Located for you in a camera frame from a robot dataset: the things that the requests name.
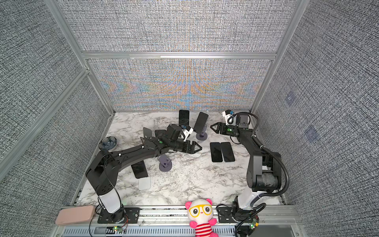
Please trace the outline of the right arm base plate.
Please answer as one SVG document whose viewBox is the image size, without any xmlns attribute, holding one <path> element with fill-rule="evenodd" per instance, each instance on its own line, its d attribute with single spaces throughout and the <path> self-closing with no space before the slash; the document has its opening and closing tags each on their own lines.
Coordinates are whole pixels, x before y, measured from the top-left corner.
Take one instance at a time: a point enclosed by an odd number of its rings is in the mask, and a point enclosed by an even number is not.
<svg viewBox="0 0 379 237">
<path fill-rule="evenodd" d="M 257 215 L 253 216 L 251 210 L 242 210 L 239 208 L 233 208 L 226 205 L 216 206 L 218 221 L 219 223 L 240 223 L 247 217 L 250 217 L 246 222 L 259 222 L 259 217 Z"/>
</svg>

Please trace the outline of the pink white plush toy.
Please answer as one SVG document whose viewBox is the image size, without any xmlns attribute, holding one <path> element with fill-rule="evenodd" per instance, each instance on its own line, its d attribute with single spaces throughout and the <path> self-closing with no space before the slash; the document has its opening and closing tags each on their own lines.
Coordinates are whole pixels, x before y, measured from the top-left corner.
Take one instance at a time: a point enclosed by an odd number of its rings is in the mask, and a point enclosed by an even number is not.
<svg viewBox="0 0 379 237">
<path fill-rule="evenodd" d="M 212 226 L 217 224 L 217 219 L 214 218 L 212 200 L 196 199 L 185 203 L 185 208 L 188 212 L 189 226 L 194 229 L 196 237 L 218 237 L 214 233 Z"/>
</svg>

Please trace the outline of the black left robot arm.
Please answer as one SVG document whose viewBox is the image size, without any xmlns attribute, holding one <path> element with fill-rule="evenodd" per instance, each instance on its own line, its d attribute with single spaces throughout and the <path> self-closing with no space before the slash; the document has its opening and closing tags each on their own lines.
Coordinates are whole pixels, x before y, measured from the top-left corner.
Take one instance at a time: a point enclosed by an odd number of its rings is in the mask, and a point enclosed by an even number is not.
<svg viewBox="0 0 379 237">
<path fill-rule="evenodd" d="M 102 217 L 112 223 L 126 221 L 125 208 L 115 188 L 119 171 L 169 151 L 196 154 L 202 150 L 195 141 L 180 138 L 181 134 L 183 134 L 182 128 L 171 124 L 166 130 L 158 132 L 155 137 L 142 137 L 141 145 L 121 151 L 109 152 L 106 149 L 99 151 L 85 176 L 98 196 Z"/>
</svg>

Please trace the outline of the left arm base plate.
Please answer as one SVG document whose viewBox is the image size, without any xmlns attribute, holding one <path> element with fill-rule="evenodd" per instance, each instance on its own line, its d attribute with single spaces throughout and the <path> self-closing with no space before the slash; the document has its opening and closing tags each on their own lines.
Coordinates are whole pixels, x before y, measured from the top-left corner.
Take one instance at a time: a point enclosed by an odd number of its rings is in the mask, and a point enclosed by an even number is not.
<svg viewBox="0 0 379 237">
<path fill-rule="evenodd" d="M 140 208 L 123 207 L 116 213 L 108 213 L 105 209 L 101 209 L 100 216 L 97 220 L 98 224 L 137 224 Z"/>
</svg>

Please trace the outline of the pink eraser block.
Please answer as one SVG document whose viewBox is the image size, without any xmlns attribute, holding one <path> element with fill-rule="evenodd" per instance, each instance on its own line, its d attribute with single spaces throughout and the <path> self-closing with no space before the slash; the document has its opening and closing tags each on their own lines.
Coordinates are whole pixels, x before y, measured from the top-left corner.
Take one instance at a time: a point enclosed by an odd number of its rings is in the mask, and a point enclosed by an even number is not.
<svg viewBox="0 0 379 237">
<path fill-rule="evenodd" d="M 89 222 L 94 213 L 95 207 L 92 205 L 65 208 L 58 213 L 55 224 L 58 226 L 66 226 Z"/>
</svg>

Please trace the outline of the grey flower shaped bowl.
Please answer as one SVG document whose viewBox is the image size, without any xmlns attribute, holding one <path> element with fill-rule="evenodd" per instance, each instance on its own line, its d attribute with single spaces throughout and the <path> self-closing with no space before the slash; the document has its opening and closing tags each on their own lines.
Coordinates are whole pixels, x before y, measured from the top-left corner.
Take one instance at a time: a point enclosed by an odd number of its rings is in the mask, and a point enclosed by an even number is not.
<svg viewBox="0 0 379 237">
<path fill-rule="evenodd" d="M 98 144 L 98 148 L 100 150 L 114 150 L 117 146 L 117 139 L 114 136 L 105 137 L 102 139 L 102 141 Z"/>
</svg>

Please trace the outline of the white flat phone stand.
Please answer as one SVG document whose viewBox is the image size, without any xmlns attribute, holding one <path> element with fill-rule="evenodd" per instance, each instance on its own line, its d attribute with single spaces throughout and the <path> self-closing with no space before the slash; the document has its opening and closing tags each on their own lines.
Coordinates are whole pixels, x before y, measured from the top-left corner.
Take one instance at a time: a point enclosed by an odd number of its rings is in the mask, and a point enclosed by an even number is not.
<svg viewBox="0 0 379 237">
<path fill-rule="evenodd" d="M 138 189 L 140 191 L 148 190 L 151 188 L 151 178 L 150 177 L 144 177 L 138 179 Z"/>
</svg>

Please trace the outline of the phone with pink edge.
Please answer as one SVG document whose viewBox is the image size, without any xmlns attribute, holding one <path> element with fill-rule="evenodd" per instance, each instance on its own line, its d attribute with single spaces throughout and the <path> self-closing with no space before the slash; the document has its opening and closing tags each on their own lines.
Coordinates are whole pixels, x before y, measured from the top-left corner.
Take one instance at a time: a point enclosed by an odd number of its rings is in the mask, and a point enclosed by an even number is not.
<svg viewBox="0 0 379 237">
<path fill-rule="evenodd" d="M 131 167 L 136 179 L 146 178 L 149 176 L 144 161 L 135 163 Z"/>
</svg>

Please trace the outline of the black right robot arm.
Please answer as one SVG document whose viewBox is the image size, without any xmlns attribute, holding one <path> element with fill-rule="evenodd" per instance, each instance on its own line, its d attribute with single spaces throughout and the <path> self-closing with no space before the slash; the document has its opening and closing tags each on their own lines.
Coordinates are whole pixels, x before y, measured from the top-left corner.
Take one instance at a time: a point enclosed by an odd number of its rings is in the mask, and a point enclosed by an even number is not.
<svg viewBox="0 0 379 237">
<path fill-rule="evenodd" d="M 253 208 L 274 198 L 274 192 L 279 191 L 282 185 L 281 166 L 274 155 L 265 151 L 257 137 L 259 119 L 256 115 L 231 110 L 223 111 L 222 115 L 225 121 L 211 125 L 211 129 L 217 134 L 236 138 L 250 156 L 246 171 L 247 187 L 232 202 L 230 214 L 235 221 L 241 221 Z"/>
</svg>

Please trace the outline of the grey round back stand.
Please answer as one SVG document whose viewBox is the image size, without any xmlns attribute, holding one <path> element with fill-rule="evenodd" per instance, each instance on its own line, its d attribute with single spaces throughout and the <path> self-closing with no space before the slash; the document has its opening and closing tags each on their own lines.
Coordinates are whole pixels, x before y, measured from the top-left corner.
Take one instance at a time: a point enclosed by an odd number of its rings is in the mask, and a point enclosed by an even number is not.
<svg viewBox="0 0 379 237">
<path fill-rule="evenodd" d="M 196 139 L 200 141 L 205 141 L 207 139 L 207 133 L 206 132 L 197 133 Z"/>
</svg>

